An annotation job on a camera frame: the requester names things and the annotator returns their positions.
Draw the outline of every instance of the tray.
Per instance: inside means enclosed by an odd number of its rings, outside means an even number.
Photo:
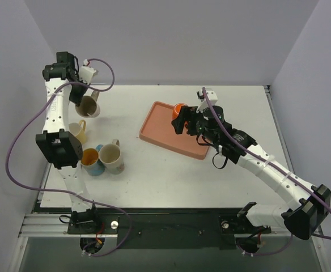
[[[189,136],[185,131],[177,135],[171,124],[172,112],[172,105],[154,102],[139,132],[139,138],[179,154],[203,160],[209,147],[199,146],[196,136]]]

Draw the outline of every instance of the orange cup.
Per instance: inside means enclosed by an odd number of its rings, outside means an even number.
[[[175,105],[175,107],[173,108],[173,113],[172,113],[172,120],[176,119],[181,111],[182,106],[187,106],[184,103],[179,103],[177,105]]]

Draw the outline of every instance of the wall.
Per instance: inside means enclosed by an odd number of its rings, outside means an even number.
[[[270,84],[318,0],[25,0],[53,52],[117,84]],[[98,82],[108,82],[101,68]]]
[[[316,6],[271,96],[296,173],[331,189],[331,1]],[[331,216],[322,226],[331,235]]]
[[[22,0],[0,1],[0,271],[6,271],[23,215],[35,195],[17,188],[5,174],[5,155],[19,128],[45,103],[41,71],[53,63],[27,6]],[[38,186],[44,159],[35,144],[42,120],[29,127],[12,156],[13,174],[28,185]]]

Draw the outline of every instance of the bolt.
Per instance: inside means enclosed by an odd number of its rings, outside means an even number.
[[[110,227],[111,227],[113,230],[116,230],[116,229],[118,228],[118,226],[119,226],[118,221],[113,221],[113,222],[111,222],[111,224],[110,224]]]
[[[228,223],[227,221],[222,221],[222,222],[221,222],[221,226],[222,226],[222,228],[226,229],[226,228],[228,228],[230,225],[229,225],[229,223]]]

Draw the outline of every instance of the tabletop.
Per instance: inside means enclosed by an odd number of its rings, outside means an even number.
[[[202,86],[114,86],[101,93],[100,115],[86,118],[88,142],[83,148],[120,140],[125,170],[119,175],[103,173],[83,177],[91,197],[119,207],[203,208],[244,207],[250,201],[279,204],[282,199],[256,176],[229,162],[216,169],[210,148],[204,160],[189,158],[139,139],[139,130],[155,101],[175,105],[198,105]],[[263,86],[206,86],[217,93],[224,118],[253,137],[285,167],[286,159]],[[78,122],[74,105],[69,121]],[[215,160],[222,165],[222,158]],[[46,188],[66,189],[51,166]],[[71,207],[68,195],[45,192],[41,207]]]

